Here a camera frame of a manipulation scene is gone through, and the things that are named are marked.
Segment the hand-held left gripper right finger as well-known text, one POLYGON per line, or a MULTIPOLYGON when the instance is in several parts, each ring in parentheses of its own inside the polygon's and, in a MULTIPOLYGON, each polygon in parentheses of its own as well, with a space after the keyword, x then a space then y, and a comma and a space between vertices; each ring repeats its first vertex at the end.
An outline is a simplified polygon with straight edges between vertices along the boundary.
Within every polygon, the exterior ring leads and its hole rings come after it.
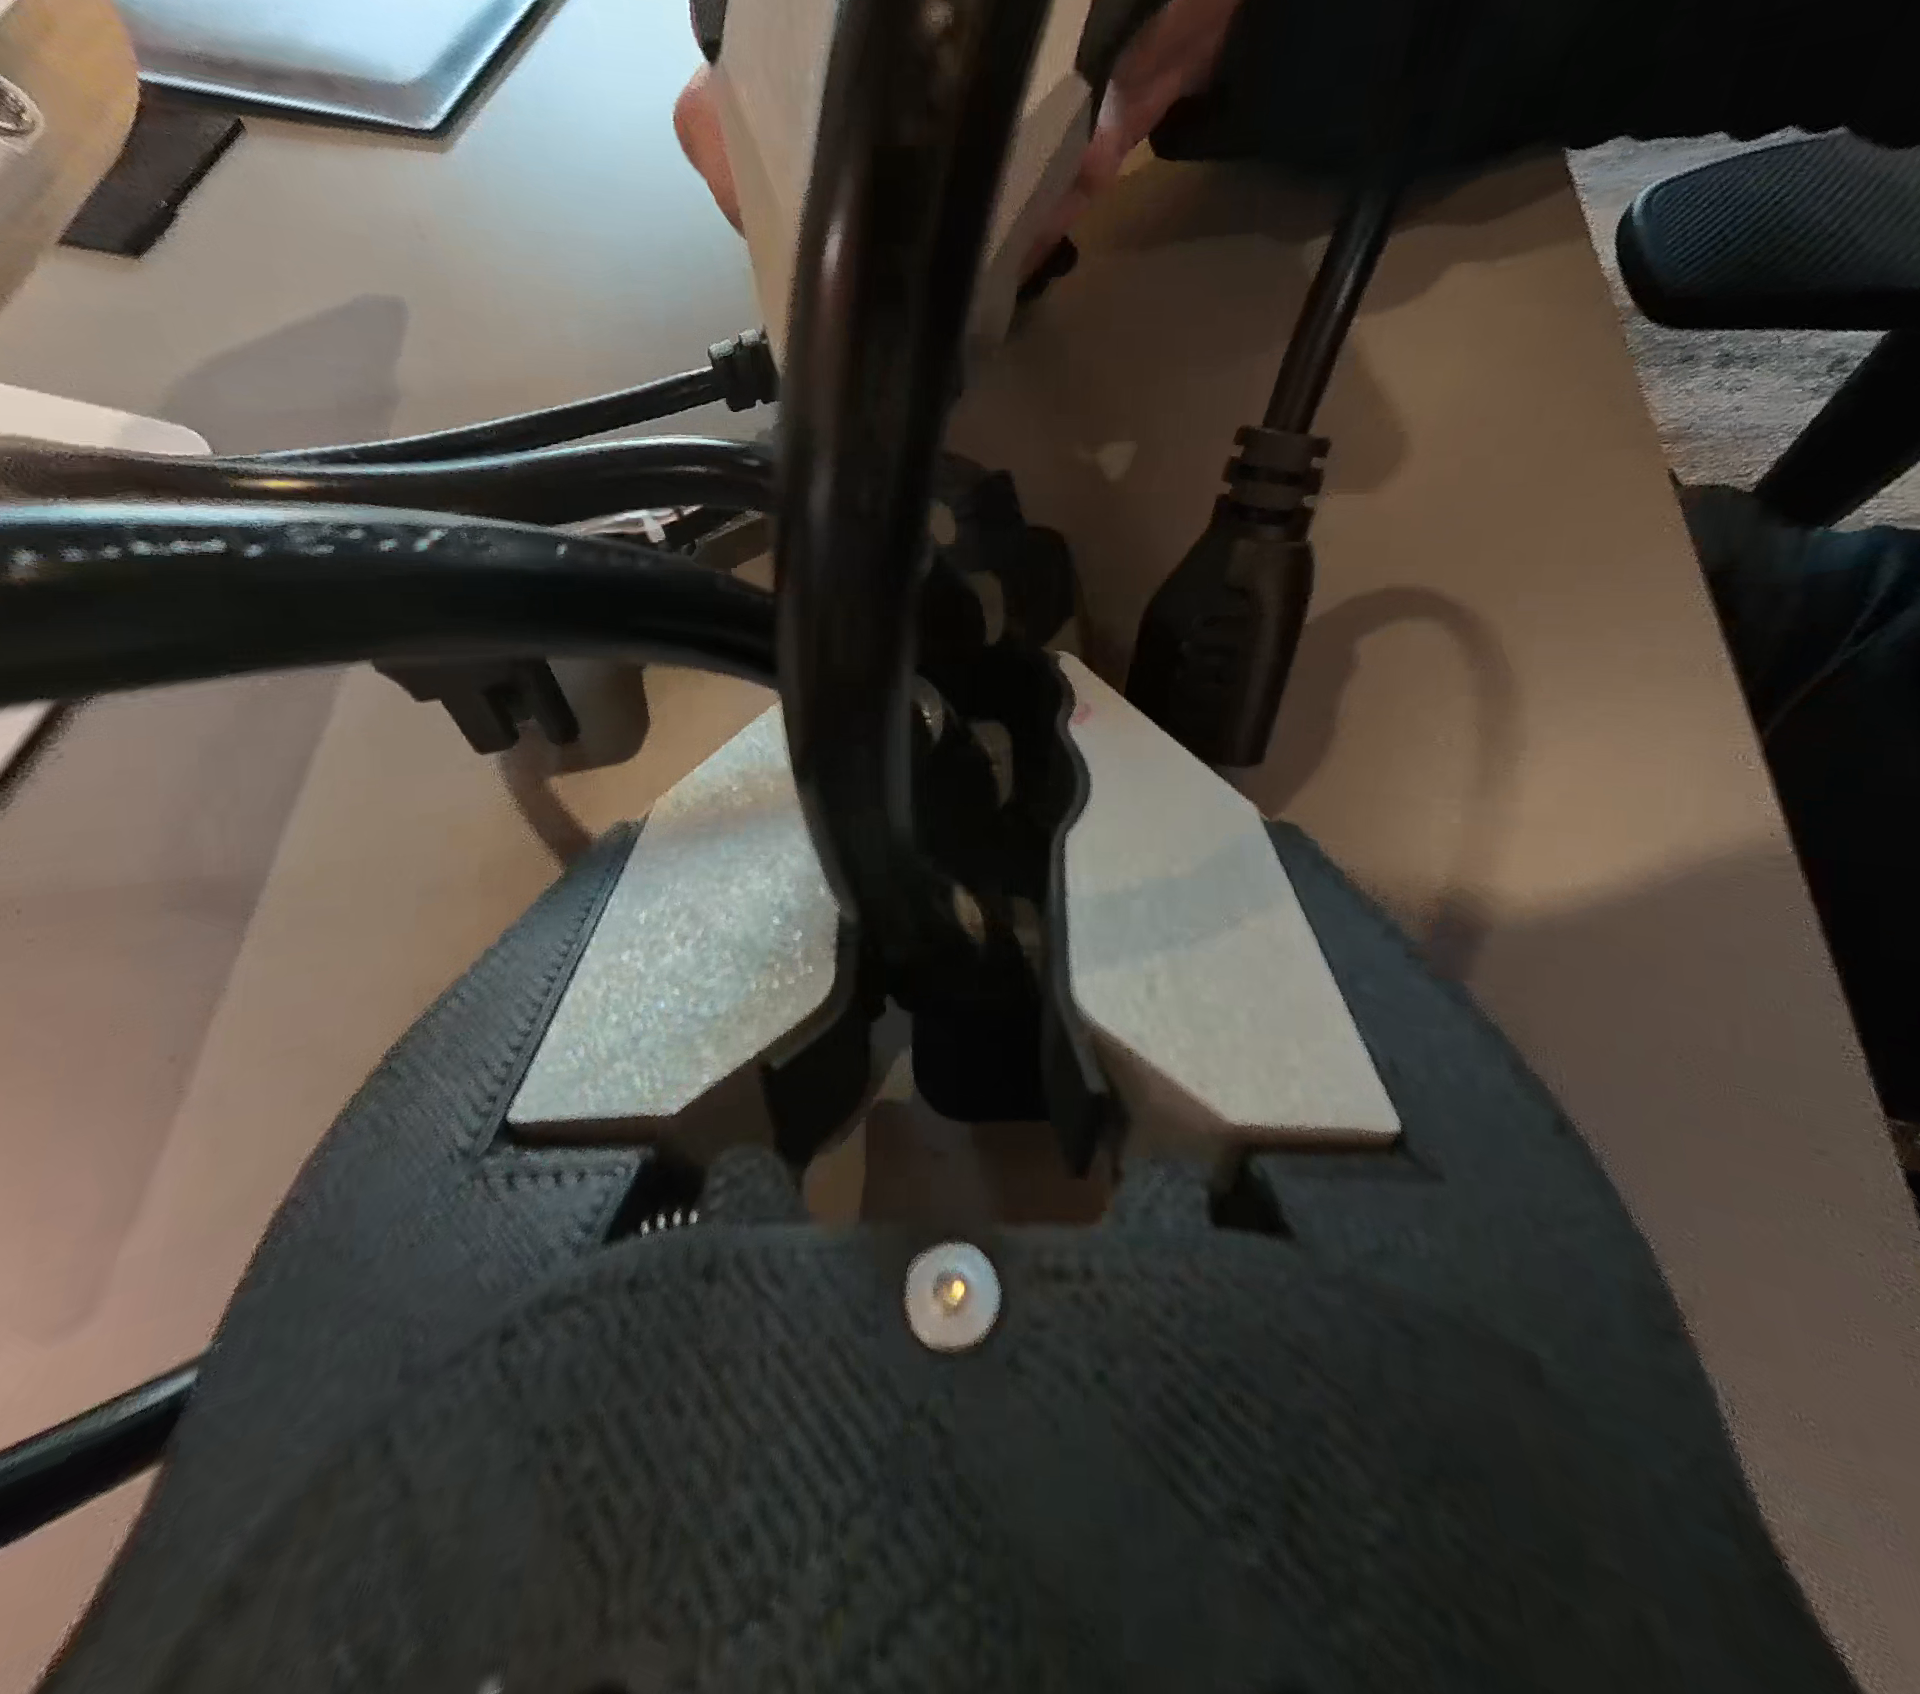
POLYGON ((1231 1175, 1401 1136, 1257 809, 1078 656, 1006 650, 974 745, 998 809, 979 870, 1035 986, 1037 1082, 1074 1175, 1231 1175))

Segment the person's right hand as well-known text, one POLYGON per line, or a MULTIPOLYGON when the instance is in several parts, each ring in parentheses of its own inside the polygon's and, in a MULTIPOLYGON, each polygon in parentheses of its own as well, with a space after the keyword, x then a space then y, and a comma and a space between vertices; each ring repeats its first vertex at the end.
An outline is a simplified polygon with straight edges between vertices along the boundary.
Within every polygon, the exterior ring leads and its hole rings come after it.
MULTIPOLYGON (((1056 251, 1099 194, 1119 181, 1126 165, 1183 101, 1211 84, 1224 58, 1242 0, 1165 0, 1116 56, 1089 140, 1064 198, 1021 262, 1021 283, 1054 267, 1056 251)), ((722 216, 747 239, 744 205, 723 135, 722 105, 710 67, 699 67, 673 107, 673 131, 683 158, 704 181, 722 216)))

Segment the black office chair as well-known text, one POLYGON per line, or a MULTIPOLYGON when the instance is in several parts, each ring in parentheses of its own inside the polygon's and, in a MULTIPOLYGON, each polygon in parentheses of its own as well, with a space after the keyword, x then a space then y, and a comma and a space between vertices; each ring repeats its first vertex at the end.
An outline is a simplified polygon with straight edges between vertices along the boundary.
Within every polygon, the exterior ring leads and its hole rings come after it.
POLYGON ((1834 131, 1668 174, 1624 211, 1613 255, 1668 330, 1878 339, 1757 483, 1776 520, 1836 528, 1916 469, 1916 149, 1834 131))

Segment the white stand base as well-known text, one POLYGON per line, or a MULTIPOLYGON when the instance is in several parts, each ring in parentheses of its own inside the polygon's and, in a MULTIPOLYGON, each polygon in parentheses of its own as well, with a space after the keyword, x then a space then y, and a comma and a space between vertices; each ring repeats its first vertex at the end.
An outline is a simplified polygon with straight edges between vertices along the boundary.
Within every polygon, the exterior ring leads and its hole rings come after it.
POLYGON ((212 449, 202 434, 169 421, 1 383, 1 463, 41 455, 204 461, 212 449))

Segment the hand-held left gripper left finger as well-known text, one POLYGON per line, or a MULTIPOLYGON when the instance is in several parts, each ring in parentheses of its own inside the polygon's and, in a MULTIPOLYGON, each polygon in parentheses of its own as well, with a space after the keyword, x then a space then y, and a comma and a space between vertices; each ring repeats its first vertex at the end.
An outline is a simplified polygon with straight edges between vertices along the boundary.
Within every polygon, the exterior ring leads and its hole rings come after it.
POLYGON ((525 1146, 811 1163, 874 1099, 882 1009, 771 704, 641 822, 506 1130, 525 1146))

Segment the white pouch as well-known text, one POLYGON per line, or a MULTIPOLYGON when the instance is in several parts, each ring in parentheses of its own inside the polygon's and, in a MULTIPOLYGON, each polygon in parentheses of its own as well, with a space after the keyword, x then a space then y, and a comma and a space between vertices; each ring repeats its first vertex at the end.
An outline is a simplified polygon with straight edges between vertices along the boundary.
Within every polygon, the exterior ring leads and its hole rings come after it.
POLYGON ((110 0, 145 91, 443 133, 546 0, 110 0))

